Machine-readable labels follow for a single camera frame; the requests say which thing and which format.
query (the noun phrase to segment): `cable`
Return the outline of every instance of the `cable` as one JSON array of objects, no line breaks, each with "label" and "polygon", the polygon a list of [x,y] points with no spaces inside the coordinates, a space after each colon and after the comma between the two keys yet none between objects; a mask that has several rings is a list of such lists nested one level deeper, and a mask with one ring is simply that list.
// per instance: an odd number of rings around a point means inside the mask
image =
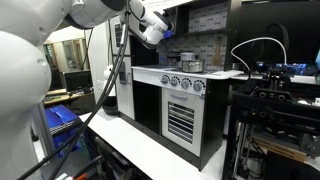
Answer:
[{"label": "cable", "polygon": [[[125,31],[125,42],[127,42],[127,36],[128,36],[128,29],[126,29]],[[122,61],[123,61],[123,57],[121,58],[120,61],[119,57],[120,57],[120,53],[121,51],[126,48],[126,43],[124,43],[124,45],[120,45],[118,54],[117,54],[117,58],[116,58],[116,63],[119,62],[119,64],[121,65]],[[97,105],[95,106],[95,108],[93,109],[92,113],[89,115],[89,117],[87,118],[86,121],[84,121],[84,123],[82,124],[82,126],[79,128],[79,130],[72,136],[70,137],[62,146],[60,146],[58,149],[56,149],[54,152],[50,153],[47,157],[45,157],[42,161],[40,161],[38,164],[36,164],[35,166],[33,166],[30,170],[28,170],[26,173],[24,173],[22,176],[20,176],[18,178],[18,180],[23,180],[26,179],[27,177],[29,177],[32,173],[34,173],[36,170],[38,170],[41,166],[43,166],[45,163],[47,163],[50,159],[52,159],[56,154],[58,154],[63,148],[65,148],[68,144],[73,143],[74,141],[77,141],[77,139],[80,137],[80,135],[85,131],[86,127],[88,126],[88,124],[90,123],[90,121],[92,120],[92,118],[94,117],[94,115],[99,111],[100,107],[102,106],[104,100],[106,99],[106,94],[108,95],[111,91],[111,88],[108,89],[110,82],[112,85],[114,85],[116,78],[119,74],[119,69],[120,69],[120,65],[116,68],[116,66],[114,66],[114,68],[111,71],[111,74],[108,78],[107,81],[107,85],[105,86],[105,88],[102,91],[102,95],[100,97],[100,99],[98,100]]]},{"label": "cable", "polygon": [[129,3],[129,9],[130,9],[131,13],[133,14],[133,16],[134,16],[139,22],[142,22],[142,23],[145,23],[145,22],[146,22],[146,20],[141,20],[140,18],[138,18],[138,16],[136,16],[136,14],[134,14],[134,12],[133,12],[132,9],[131,9],[130,3]]},{"label": "cable", "polygon": [[[129,7],[128,4],[129,4],[129,1],[127,1],[127,6],[126,6],[126,10],[127,10],[127,11],[128,11],[128,7]],[[127,39],[128,39],[128,28],[129,28],[129,16],[128,16],[128,15],[126,15],[126,19],[127,19],[127,21],[126,21],[127,26],[126,26],[126,28],[124,29],[124,31],[125,31],[125,34],[124,34],[124,45],[122,45],[123,48],[120,48],[120,49],[119,49],[118,56],[117,56],[117,59],[116,59],[116,63],[117,63],[116,65],[117,65],[117,66],[112,69],[111,76],[109,76],[109,78],[108,78],[108,82],[107,82],[107,84],[106,84],[106,86],[105,86],[105,88],[104,88],[103,93],[101,94],[101,97],[100,97],[100,99],[99,99],[99,101],[98,101],[98,104],[97,104],[97,106],[96,106],[95,111],[92,112],[92,113],[90,114],[90,116],[88,117],[88,119],[91,117],[91,118],[90,118],[90,121],[91,121],[91,119],[93,118],[93,116],[99,111],[99,109],[101,108],[103,102],[105,101],[105,99],[107,98],[107,96],[110,94],[110,91],[112,90],[112,87],[113,87],[113,85],[114,85],[114,83],[115,83],[115,81],[116,81],[116,79],[117,79],[118,74],[119,74],[120,67],[121,67],[121,64],[122,64],[122,61],[123,61],[123,58],[124,58],[124,53],[125,53],[126,45],[127,45]],[[83,124],[83,126],[80,128],[80,130],[77,131],[77,133],[76,133],[77,136],[76,136],[76,138],[75,138],[74,140],[72,140],[72,142],[71,142],[71,147],[74,146],[74,144],[76,143],[76,141],[78,140],[78,138],[80,137],[80,135],[86,130],[86,128],[87,128],[87,126],[89,125],[89,122],[90,122],[90,121],[88,121],[88,119],[84,122],[84,124]],[[62,161],[61,161],[61,162],[56,166],[56,168],[54,169],[54,171],[53,171],[53,173],[51,174],[49,180],[53,180],[53,179],[56,177],[56,175],[58,174],[59,170],[61,169],[62,165],[64,164],[64,162],[65,162],[66,159],[68,158],[68,156],[69,156],[69,154],[71,153],[71,151],[72,151],[72,148],[69,148],[68,151],[67,151],[67,153],[64,155]]]},{"label": "cable", "polygon": [[271,40],[271,41],[275,41],[276,43],[278,43],[278,44],[281,46],[282,50],[283,50],[284,65],[287,65],[287,54],[286,54],[286,50],[285,50],[284,46],[281,44],[280,41],[278,41],[278,40],[276,40],[276,39],[274,39],[274,38],[270,38],[270,37],[260,37],[260,38],[250,39],[250,40],[248,40],[248,41],[245,41],[245,42],[243,42],[243,43],[240,43],[240,44],[236,45],[236,46],[231,50],[231,55],[234,56],[235,58],[237,58],[239,61],[241,61],[241,62],[247,67],[247,69],[249,70],[249,78],[248,78],[248,80],[251,78],[251,69],[249,68],[248,64],[245,63],[240,57],[238,57],[237,55],[235,55],[235,54],[233,53],[233,51],[234,51],[235,49],[237,49],[238,47],[244,45],[244,44],[247,44],[247,43],[253,42],[253,41],[259,41],[259,40]]}]

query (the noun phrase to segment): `robotic arm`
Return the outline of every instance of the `robotic arm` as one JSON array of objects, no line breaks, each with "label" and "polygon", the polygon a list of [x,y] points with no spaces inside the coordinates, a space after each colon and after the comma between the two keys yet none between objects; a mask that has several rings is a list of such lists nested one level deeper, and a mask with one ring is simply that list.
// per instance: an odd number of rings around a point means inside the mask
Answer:
[{"label": "robotic arm", "polygon": [[[37,163],[30,136],[33,109],[51,82],[41,45],[63,19],[79,29],[93,28],[119,13],[129,14],[129,29],[154,48],[168,29],[159,13],[130,0],[1,0],[0,1],[0,174],[17,179]],[[34,173],[30,179],[41,179]]]},{"label": "robotic arm", "polygon": [[[2,0],[0,31],[41,45],[63,19],[78,29],[91,29],[116,13],[125,17],[126,0]],[[155,48],[168,29],[158,12],[149,12],[139,0],[130,0],[129,30],[146,47]]]}]

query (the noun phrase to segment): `electronic equipment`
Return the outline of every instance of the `electronic equipment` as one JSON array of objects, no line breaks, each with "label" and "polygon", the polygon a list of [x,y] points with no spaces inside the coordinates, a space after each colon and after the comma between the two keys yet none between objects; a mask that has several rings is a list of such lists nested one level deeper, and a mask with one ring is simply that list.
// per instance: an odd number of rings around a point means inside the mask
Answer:
[{"label": "electronic equipment", "polygon": [[63,72],[62,76],[63,84],[67,92],[82,90],[93,86],[90,70]]},{"label": "electronic equipment", "polygon": [[63,89],[62,79],[58,68],[51,68],[51,85],[49,91]]},{"label": "electronic equipment", "polygon": [[[245,154],[244,144],[246,139],[250,140],[247,136],[250,132],[253,132],[250,133],[253,134],[253,137],[304,152],[312,158],[320,155],[318,140],[320,137],[320,108],[297,103],[301,96],[313,97],[313,99],[318,97],[320,87],[290,83],[285,80],[285,73],[281,71],[269,70],[269,74],[271,75],[267,76],[269,78],[262,80],[250,79],[233,95],[223,180],[246,175],[246,172],[239,171],[239,167],[245,170],[248,165],[246,160],[248,153]],[[286,93],[288,98],[283,100],[270,98],[268,95],[257,96],[256,92],[261,92],[260,90]],[[241,128],[238,136],[236,129],[240,122]]]},{"label": "electronic equipment", "polygon": [[[261,36],[283,43],[285,35],[280,27],[272,27],[266,32],[270,24],[277,23],[288,32],[288,63],[315,63],[320,45],[319,8],[319,1],[242,4],[237,44]],[[243,46],[235,54],[247,62],[283,62],[282,51],[276,43],[265,42],[263,53],[262,43]]]}]

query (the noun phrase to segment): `table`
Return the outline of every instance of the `table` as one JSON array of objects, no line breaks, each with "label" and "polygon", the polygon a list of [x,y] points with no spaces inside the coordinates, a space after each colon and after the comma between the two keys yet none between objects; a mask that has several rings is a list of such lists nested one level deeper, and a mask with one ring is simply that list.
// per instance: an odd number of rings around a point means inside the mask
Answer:
[{"label": "table", "polygon": [[[80,116],[81,120],[89,114]],[[89,127],[113,148],[154,180],[220,180],[226,141],[211,157],[206,167],[198,169],[121,118],[108,116],[100,110]]]},{"label": "table", "polygon": [[[59,94],[59,93],[60,94],[63,93],[63,90],[49,91],[47,93],[47,95],[54,96],[54,94]],[[53,99],[51,101],[44,101],[43,104],[45,106],[49,106],[49,105],[58,104],[58,103],[62,103],[62,102],[68,102],[68,101],[75,100],[75,99],[78,99],[78,98],[81,98],[81,97],[85,97],[85,96],[88,96],[88,95],[91,95],[91,94],[93,94],[93,93],[73,94],[71,97],[68,94],[57,95],[57,96],[55,96],[55,99]]]}]

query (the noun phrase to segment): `white cylinder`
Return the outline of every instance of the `white cylinder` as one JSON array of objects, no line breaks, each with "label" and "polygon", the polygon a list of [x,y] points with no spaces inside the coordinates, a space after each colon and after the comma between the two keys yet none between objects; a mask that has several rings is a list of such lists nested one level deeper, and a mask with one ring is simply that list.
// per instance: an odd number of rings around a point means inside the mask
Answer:
[{"label": "white cylinder", "polygon": [[[1,179],[17,179],[37,163],[30,120],[50,87],[51,71],[37,48],[2,31],[0,67],[0,174]],[[39,178],[39,172],[30,177]]]}]

